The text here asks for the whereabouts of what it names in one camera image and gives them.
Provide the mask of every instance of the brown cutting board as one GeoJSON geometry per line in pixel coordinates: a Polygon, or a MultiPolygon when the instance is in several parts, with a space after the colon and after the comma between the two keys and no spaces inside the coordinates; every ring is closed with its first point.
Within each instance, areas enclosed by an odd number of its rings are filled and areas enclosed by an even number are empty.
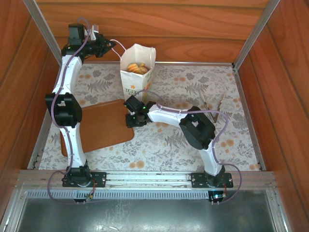
{"type": "MultiPolygon", "coordinates": [[[[133,129],[126,127],[128,111],[124,102],[119,99],[83,108],[80,134],[84,152],[133,139],[133,129]]],[[[60,135],[62,155],[68,156],[64,139],[62,134],[60,135]]]]}

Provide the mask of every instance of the pastry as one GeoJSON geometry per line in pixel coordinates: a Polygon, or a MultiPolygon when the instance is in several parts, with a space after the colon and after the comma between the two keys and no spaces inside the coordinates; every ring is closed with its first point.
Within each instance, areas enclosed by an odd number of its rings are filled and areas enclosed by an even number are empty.
{"type": "Polygon", "coordinates": [[[144,75],[145,73],[148,72],[148,69],[145,67],[144,63],[141,63],[140,65],[137,65],[136,63],[129,64],[127,67],[128,72],[132,73],[137,73],[144,75]]]}
{"type": "Polygon", "coordinates": [[[131,72],[133,71],[134,69],[138,68],[138,65],[137,64],[130,64],[128,67],[127,67],[127,71],[128,72],[131,72]]]}

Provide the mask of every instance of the wooden board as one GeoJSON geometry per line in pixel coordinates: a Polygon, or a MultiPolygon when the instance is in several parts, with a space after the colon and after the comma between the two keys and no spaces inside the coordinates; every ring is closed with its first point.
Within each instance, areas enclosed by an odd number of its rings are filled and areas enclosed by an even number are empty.
{"type": "Polygon", "coordinates": [[[42,59],[40,68],[42,68],[42,72],[39,75],[38,84],[35,90],[33,90],[33,94],[27,92],[22,94],[23,96],[30,94],[31,100],[28,102],[28,110],[24,117],[25,120],[21,125],[15,144],[0,177],[0,185],[2,186],[0,188],[0,218],[11,196],[19,170],[27,168],[46,112],[44,97],[46,93],[52,91],[56,81],[59,66],[50,51],[42,59]]]}
{"type": "Polygon", "coordinates": [[[56,37],[68,36],[68,24],[83,15],[105,36],[246,40],[262,13],[261,9],[132,4],[43,4],[40,9],[56,37]]]}
{"type": "MultiPolygon", "coordinates": [[[[133,128],[126,126],[125,100],[118,99],[83,108],[80,135],[84,152],[130,141],[133,128]]],[[[60,134],[61,153],[68,156],[64,138],[60,134]]]]}
{"type": "Polygon", "coordinates": [[[267,170],[275,173],[293,231],[304,231],[303,229],[309,226],[303,207],[304,200],[300,198],[289,172],[288,163],[283,159],[284,151],[279,143],[273,118],[269,115],[265,97],[249,56],[245,58],[239,75],[267,170]]]}
{"type": "Polygon", "coordinates": [[[20,46],[30,20],[24,3],[20,0],[1,1],[0,14],[0,86],[5,73],[20,46]]]}
{"type": "MultiPolygon", "coordinates": [[[[245,41],[242,40],[216,40],[195,38],[163,38],[163,37],[106,37],[116,39],[125,47],[141,44],[156,48],[157,61],[216,61],[232,63],[239,54],[245,41]]],[[[61,48],[67,44],[67,37],[56,37],[61,48]]],[[[124,52],[120,45],[115,50],[122,55],[124,52]]],[[[101,58],[91,57],[89,60],[119,61],[119,57],[110,51],[101,58]]]]}
{"type": "MultiPolygon", "coordinates": [[[[37,3],[85,3],[85,0],[37,0],[37,3]]],[[[268,0],[87,0],[87,3],[131,3],[264,8],[268,0]]]]}
{"type": "Polygon", "coordinates": [[[293,231],[309,227],[308,16],[304,0],[281,1],[239,70],[267,170],[275,172],[293,231]]]}
{"type": "Polygon", "coordinates": [[[303,0],[285,0],[268,22],[285,69],[309,115],[309,10],[303,0]]]}
{"type": "Polygon", "coordinates": [[[267,29],[264,29],[250,52],[269,116],[295,187],[309,209],[309,119],[302,108],[267,29]]]}
{"type": "Polygon", "coordinates": [[[25,119],[47,51],[44,38],[34,21],[31,21],[16,58],[0,86],[0,170],[5,166],[25,119]]]}

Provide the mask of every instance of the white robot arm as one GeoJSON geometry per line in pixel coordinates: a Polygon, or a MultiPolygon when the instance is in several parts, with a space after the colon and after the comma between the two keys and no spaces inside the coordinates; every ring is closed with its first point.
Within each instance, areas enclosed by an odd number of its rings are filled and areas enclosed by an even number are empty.
{"type": "Polygon", "coordinates": [[[85,41],[88,31],[84,29],[83,24],[69,24],[68,44],[61,50],[62,66],[59,79],[53,93],[45,95],[49,113],[53,114],[54,122],[60,127],[64,137],[67,154],[73,154],[72,162],[71,156],[68,155],[67,174],[62,179],[64,187],[85,186],[91,180],[95,180],[97,187],[104,187],[106,179],[106,173],[90,173],[79,132],[83,113],[72,93],[84,59],[89,56],[102,57],[116,44],[99,34],[97,26],[93,26],[89,32],[91,40],[85,41]]]}
{"type": "Polygon", "coordinates": [[[200,151],[204,162],[205,172],[191,175],[193,182],[198,179],[197,183],[192,182],[193,187],[217,187],[230,178],[230,174],[225,173],[225,167],[216,162],[212,152],[215,126],[204,113],[190,113],[190,111],[200,111],[198,107],[177,110],[159,106],[153,101],[145,105],[134,96],[127,99],[125,106],[131,112],[126,115],[126,125],[129,128],[141,127],[147,122],[163,122],[181,128],[188,143],[200,151]]]}

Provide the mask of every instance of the bag handle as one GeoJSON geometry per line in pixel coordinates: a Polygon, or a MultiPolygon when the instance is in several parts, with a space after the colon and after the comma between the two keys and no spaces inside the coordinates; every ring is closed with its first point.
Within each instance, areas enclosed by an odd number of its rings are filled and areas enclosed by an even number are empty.
{"type": "Polygon", "coordinates": [[[152,69],[153,67],[152,67],[152,65],[153,65],[153,63],[151,62],[151,55],[152,55],[152,50],[153,50],[153,47],[151,47],[150,48],[150,69],[152,69]]]}
{"type": "MultiPolygon", "coordinates": [[[[119,44],[122,46],[122,48],[126,51],[126,48],[125,48],[118,40],[111,39],[110,41],[116,41],[116,42],[119,43],[119,44]]],[[[122,59],[121,59],[121,56],[118,54],[118,52],[116,52],[116,51],[114,50],[113,47],[112,47],[112,50],[114,51],[114,53],[116,53],[116,54],[119,56],[120,60],[122,60],[122,59]]]]}

